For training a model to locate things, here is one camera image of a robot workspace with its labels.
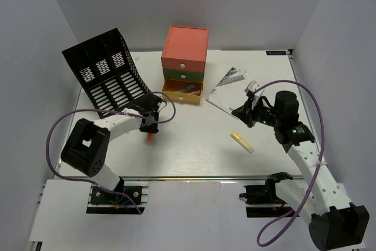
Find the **orange pastel highlighter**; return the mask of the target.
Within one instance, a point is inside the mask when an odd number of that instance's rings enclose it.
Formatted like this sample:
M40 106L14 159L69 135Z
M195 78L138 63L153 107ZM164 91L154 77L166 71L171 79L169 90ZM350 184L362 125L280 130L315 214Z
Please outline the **orange pastel highlighter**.
M154 133L148 133L148 134L147 134L147 138L146 138L146 142L147 142L147 143L152 143L153 140L154 140L154 136L155 136Z

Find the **white booklet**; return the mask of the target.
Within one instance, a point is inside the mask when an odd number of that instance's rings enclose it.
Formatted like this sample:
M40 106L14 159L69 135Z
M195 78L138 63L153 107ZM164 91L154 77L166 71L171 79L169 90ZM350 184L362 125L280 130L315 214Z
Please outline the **white booklet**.
M248 72L232 67L206 98L206 102L231 115L247 100L246 89L251 79Z

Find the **yellow pastel highlighter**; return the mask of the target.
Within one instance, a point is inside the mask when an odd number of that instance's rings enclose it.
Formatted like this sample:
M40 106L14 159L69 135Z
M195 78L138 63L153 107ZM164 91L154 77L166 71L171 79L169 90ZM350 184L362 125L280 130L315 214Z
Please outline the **yellow pastel highlighter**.
M237 132L232 132L230 136L239 144L241 145L249 154L254 152L253 147L243 139Z

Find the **green drawer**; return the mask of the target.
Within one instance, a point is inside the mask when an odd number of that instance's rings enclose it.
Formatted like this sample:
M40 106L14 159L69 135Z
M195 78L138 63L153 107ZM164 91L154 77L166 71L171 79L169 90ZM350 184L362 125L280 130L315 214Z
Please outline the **green drawer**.
M163 69L165 79L176 81L203 82L203 72L182 71L176 69Z

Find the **coral top drawer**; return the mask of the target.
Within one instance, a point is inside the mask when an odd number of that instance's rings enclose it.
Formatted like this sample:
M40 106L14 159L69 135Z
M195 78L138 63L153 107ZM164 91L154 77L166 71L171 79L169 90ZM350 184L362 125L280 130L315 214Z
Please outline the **coral top drawer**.
M205 62L174 58L161 58L162 66L165 69L175 69L190 72L203 73L205 69Z

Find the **lilac pastel highlighter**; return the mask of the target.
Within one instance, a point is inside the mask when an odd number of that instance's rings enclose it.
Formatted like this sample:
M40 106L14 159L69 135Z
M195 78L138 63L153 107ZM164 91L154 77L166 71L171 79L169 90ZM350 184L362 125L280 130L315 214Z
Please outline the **lilac pastel highlighter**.
M188 94L188 95L200 95L200 94L201 94L201 91L200 91L200 90L194 90L194 89L192 89L192 90L190 90L190 91L188 91L188 92L183 92L183 94Z

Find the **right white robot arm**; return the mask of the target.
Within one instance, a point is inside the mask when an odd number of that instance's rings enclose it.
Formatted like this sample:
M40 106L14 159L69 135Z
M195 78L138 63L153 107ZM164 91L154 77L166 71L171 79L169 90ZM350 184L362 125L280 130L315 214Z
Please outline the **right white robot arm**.
M370 215L365 206L353 204L319 158L313 134L299 120L296 94L279 91L274 105L252 91L246 94L246 102L233 110L232 115L248 127L256 123L271 126L276 140L308 184L307 190L303 190L289 173L275 173L265 181L266 198L272 203L283 201L288 204L308 226L318 250L361 243Z

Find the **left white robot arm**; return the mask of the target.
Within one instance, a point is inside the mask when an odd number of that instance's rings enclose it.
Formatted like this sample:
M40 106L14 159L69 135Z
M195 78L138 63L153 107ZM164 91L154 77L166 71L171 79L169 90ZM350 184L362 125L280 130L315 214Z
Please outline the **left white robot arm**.
M124 180L105 164L109 144L133 130L157 133L162 102L162 98L148 93L106 118L78 120L62 150L62 161L104 188L104 197L110 203L119 203L124 197Z

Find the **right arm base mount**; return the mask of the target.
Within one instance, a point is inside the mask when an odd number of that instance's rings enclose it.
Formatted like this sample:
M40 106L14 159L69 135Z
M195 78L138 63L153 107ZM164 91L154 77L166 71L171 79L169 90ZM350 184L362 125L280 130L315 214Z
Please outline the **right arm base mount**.
M276 195L276 184L283 180L293 180L287 172L268 175L263 185L246 185L239 198L245 201L247 218L279 217L294 210Z

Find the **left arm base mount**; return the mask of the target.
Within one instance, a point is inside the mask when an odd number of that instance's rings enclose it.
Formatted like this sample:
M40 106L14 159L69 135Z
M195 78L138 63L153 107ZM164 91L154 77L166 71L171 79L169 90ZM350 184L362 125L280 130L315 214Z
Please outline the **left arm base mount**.
M125 185L123 193L128 195L128 198L107 193L92 185L86 213L93 215L141 215L147 204L149 187L137 185L134 182L131 185Z

